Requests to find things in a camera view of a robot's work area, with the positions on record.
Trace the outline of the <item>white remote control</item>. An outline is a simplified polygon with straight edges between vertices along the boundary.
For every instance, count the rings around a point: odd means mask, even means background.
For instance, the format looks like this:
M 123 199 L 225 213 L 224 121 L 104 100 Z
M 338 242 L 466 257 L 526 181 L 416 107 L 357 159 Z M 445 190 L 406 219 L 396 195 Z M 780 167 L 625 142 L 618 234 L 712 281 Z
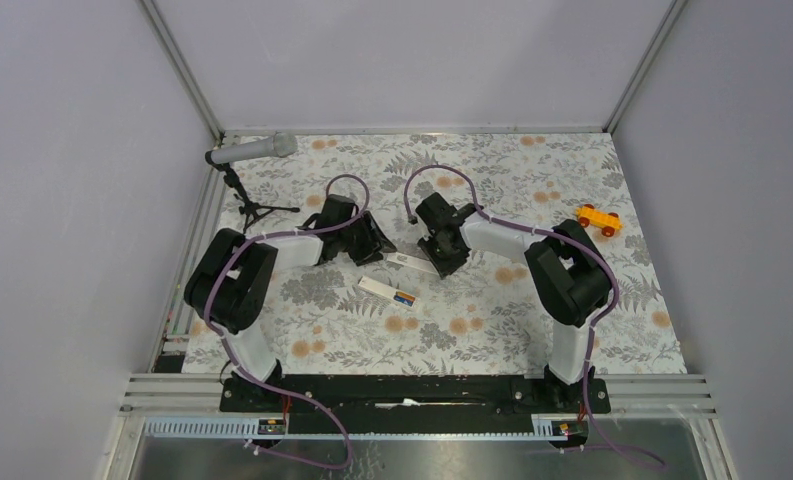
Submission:
M 404 304 L 402 304 L 402 303 L 400 303 L 400 302 L 398 302 L 398 301 L 396 301 L 394 299 L 394 294 L 395 294 L 396 291 L 402 291 L 402 292 L 405 292 L 405 291 L 403 291 L 403 290 L 401 290 L 399 288 L 390 286 L 388 284 L 379 282 L 379 281 L 374 280 L 372 278 L 369 278 L 367 276 L 363 276 L 359 280 L 358 287 L 360 289 L 362 289 L 363 291 L 367 292 L 367 293 L 370 293 L 370 294 L 376 295 L 376 296 L 378 296 L 378 297 L 380 297 L 382 299 L 388 300 L 394 305 L 399 305 L 399 306 L 401 306 L 403 308 L 410 309 L 410 310 L 414 310 L 417 307 L 418 298 L 415 295 L 411 294 L 411 295 L 416 297 L 416 301 L 414 302 L 412 307 L 408 307 L 408 306 L 406 306 L 406 305 L 404 305 Z

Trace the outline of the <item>blue battery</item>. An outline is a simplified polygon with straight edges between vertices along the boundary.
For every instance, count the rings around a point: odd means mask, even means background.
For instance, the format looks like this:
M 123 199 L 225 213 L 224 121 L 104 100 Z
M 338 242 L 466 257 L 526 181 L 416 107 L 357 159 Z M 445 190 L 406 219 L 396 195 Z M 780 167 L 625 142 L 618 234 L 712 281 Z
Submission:
M 396 295 L 394 299 L 408 307 L 412 307 L 415 302 L 415 298 L 412 296 Z

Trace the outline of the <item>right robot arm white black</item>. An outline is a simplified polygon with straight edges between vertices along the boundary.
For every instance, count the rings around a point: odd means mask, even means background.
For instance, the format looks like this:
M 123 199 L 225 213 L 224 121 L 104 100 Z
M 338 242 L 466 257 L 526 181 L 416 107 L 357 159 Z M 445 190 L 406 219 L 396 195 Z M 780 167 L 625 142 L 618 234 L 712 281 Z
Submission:
M 589 320 L 606 306 L 616 279 L 576 220 L 550 230 L 493 216 L 473 204 L 457 208 L 434 193 L 408 211 L 411 224 L 428 235 L 418 246 L 445 278 L 474 251 L 490 252 L 527 267 L 544 311 L 554 320 L 545 386 L 547 402 L 569 412 L 585 398 L 582 378 L 588 352 Z

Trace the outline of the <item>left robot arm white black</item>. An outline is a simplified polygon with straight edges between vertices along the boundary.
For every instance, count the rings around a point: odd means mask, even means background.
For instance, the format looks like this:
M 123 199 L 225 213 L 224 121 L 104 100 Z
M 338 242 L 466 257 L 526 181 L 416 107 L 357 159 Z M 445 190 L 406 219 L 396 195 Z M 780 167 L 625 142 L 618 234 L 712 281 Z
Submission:
M 320 212 L 287 232 L 249 238 L 221 229 L 190 275 L 183 298 L 219 335 L 235 373 L 247 380 L 244 398 L 268 411 L 281 401 L 283 387 L 271 377 L 279 361 L 256 321 L 272 275 L 323 265 L 342 253 L 364 266 L 395 251 L 369 211 L 349 197 L 330 194 Z

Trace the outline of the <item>floral patterned table mat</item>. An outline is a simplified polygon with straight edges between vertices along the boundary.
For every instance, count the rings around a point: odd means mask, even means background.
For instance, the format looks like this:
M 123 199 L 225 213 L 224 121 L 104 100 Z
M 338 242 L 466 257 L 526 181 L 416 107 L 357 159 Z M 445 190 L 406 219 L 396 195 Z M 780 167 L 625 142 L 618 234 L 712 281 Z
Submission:
M 607 134 L 413 134 L 302 136 L 295 155 L 239 162 L 258 203 L 277 211 L 250 235 L 285 231 L 322 209 L 327 193 L 368 202 L 398 252 L 420 257 L 422 225 L 404 203 L 433 193 L 462 206 L 548 228 L 584 204 L 616 212 L 614 237 L 589 236 L 614 271 L 618 306 L 596 328 L 600 374 L 686 372 L 612 139 Z M 358 287 L 367 276 L 418 298 L 414 310 Z M 526 374 L 543 370 L 553 322 L 526 266 L 477 251 L 448 278 L 339 255 L 323 266 L 276 272 L 259 325 L 294 374 Z

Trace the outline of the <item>black microphone tripod stand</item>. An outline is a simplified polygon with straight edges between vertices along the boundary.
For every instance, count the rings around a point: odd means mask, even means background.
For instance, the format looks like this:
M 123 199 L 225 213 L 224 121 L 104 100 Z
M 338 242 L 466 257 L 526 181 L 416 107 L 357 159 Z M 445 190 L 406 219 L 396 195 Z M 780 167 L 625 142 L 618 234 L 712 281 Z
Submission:
M 238 211 L 244 219 L 243 233 L 247 233 L 250 227 L 271 213 L 277 211 L 299 213 L 301 211 L 298 207 L 264 205 L 254 202 L 249 197 L 240 176 L 230 165 L 215 165 L 214 168 L 222 174 L 225 185 L 234 192 L 234 197 L 241 202 Z

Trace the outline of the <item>grey microphone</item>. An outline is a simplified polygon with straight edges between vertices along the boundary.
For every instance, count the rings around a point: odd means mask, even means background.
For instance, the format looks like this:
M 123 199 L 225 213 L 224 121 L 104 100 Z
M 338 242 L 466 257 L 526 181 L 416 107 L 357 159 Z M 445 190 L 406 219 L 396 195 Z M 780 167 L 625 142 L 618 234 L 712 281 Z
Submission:
M 279 132 L 256 141 L 207 151 L 205 161 L 219 166 L 266 157 L 286 158 L 297 150 L 296 136 Z

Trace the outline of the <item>yellow toy car red wheels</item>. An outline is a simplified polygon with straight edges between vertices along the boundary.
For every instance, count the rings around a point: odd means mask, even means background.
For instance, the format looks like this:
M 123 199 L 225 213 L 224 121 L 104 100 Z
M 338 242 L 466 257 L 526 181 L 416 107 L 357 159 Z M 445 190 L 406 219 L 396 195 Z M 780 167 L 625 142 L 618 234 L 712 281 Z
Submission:
M 575 216 L 583 228 L 597 228 L 604 237 L 614 237 L 624 228 L 618 213 L 598 210 L 592 204 L 577 208 Z

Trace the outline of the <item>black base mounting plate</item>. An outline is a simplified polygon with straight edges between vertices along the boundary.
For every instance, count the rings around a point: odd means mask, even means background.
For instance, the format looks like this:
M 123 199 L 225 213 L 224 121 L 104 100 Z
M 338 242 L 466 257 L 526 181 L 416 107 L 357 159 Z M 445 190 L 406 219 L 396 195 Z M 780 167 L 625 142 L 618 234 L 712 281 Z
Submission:
M 519 434 L 534 414 L 580 420 L 607 414 L 604 380 L 572 385 L 524 375 L 278 375 L 257 386 L 232 375 L 223 383 L 220 411 L 275 413 L 292 434 L 332 434 L 336 425 L 319 401 L 352 434 Z

